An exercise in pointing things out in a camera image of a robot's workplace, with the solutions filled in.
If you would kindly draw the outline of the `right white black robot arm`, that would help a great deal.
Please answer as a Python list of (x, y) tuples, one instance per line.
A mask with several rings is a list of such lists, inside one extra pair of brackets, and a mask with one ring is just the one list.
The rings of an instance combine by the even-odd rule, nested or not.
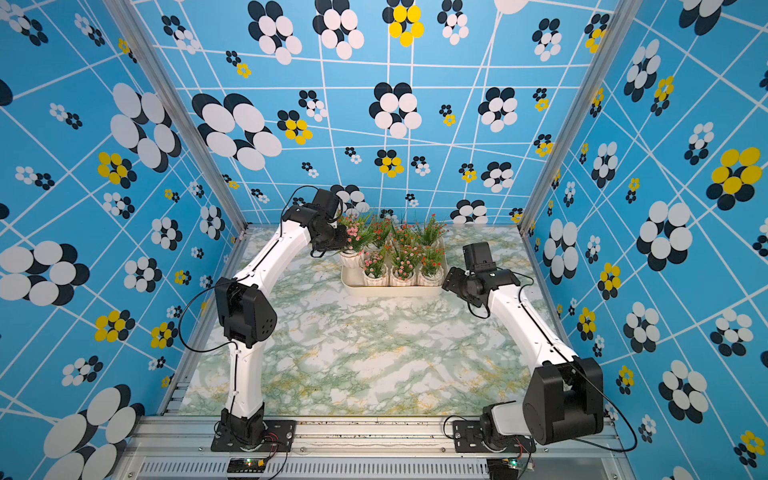
[(470, 309), (484, 308), (487, 318), (506, 328), (528, 365), (530, 379), (521, 401), (483, 409), (480, 426), (490, 450), (506, 450), (519, 437), (547, 445), (603, 431), (601, 367), (560, 340), (536, 312), (513, 272), (452, 267), (442, 288)]

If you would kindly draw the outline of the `orange flower pot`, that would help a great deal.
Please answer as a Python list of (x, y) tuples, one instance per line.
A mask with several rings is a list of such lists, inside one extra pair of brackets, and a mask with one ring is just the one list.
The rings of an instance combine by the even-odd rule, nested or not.
[(423, 225), (417, 226), (417, 240), (424, 247), (433, 246), (442, 238), (445, 229), (445, 224), (438, 221), (436, 215), (432, 214)]

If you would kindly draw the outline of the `small pink flower pot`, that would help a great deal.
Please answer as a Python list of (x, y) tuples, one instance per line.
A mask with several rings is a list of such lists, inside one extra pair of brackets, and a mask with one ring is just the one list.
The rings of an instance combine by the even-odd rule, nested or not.
[(392, 225), (393, 245), (398, 248), (415, 246), (418, 238), (415, 230), (407, 223)]

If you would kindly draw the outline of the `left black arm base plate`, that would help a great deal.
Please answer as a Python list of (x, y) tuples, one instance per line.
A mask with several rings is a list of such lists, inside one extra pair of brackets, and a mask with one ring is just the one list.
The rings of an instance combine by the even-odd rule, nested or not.
[(290, 452), (294, 441), (298, 422), (295, 420), (265, 420), (262, 422), (263, 430), (257, 440), (242, 441), (236, 437), (221, 421), (214, 426), (214, 435), (210, 450), (212, 452), (228, 453), (270, 453)]

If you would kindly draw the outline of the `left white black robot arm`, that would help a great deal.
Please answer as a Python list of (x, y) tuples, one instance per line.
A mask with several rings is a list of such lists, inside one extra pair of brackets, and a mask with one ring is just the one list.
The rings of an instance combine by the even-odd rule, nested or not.
[(277, 280), (305, 247), (321, 255), (347, 244), (337, 205), (294, 206), (282, 215), (269, 242), (232, 278), (215, 285), (217, 316), (228, 340), (230, 376), (217, 434), (255, 449), (268, 438), (262, 394), (263, 357), (278, 316), (269, 302)]

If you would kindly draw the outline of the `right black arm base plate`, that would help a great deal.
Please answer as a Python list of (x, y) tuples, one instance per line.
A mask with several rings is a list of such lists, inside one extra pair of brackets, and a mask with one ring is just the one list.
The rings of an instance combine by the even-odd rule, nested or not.
[(489, 443), (484, 437), (479, 420), (456, 417), (449, 419), (445, 426), (450, 428), (450, 431), (445, 431), (445, 434), (453, 442), (455, 452), (459, 454), (527, 455), (537, 450), (534, 441), (527, 436), (504, 437), (494, 444)]

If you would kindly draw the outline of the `red flower pot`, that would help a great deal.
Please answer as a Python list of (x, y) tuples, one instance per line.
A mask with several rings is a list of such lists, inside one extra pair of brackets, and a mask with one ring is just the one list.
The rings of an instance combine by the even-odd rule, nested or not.
[(372, 232), (371, 245), (376, 249), (383, 248), (392, 230), (391, 219), (374, 218), (370, 224), (370, 228)]
[(439, 246), (425, 247), (421, 253), (417, 284), (424, 287), (440, 287), (445, 278), (445, 254)]

